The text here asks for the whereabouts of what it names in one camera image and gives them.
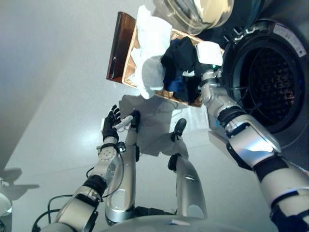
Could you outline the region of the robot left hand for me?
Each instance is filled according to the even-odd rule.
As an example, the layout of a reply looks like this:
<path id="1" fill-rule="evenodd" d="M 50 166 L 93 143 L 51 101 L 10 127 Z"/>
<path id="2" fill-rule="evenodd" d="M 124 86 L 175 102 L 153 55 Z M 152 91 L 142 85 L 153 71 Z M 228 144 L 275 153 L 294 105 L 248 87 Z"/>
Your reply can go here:
<path id="1" fill-rule="evenodd" d="M 119 142 L 118 130 L 128 125 L 133 120 L 133 115 L 128 115 L 121 118 L 120 109 L 115 104 L 109 110 L 107 116 L 102 119 L 103 126 L 101 128 L 101 134 L 103 136 L 104 143 Z"/>

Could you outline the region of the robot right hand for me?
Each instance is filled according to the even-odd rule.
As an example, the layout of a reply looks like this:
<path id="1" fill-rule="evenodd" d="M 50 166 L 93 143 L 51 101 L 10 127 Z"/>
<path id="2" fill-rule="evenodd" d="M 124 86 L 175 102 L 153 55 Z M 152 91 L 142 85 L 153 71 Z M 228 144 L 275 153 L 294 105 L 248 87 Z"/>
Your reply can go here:
<path id="1" fill-rule="evenodd" d="M 183 71 L 185 77 L 201 77 L 206 71 L 216 71 L 223 65 L 223 52 L 219 44 L 211 41 L 199 42 L 194 46 L 193 64 Z"/>

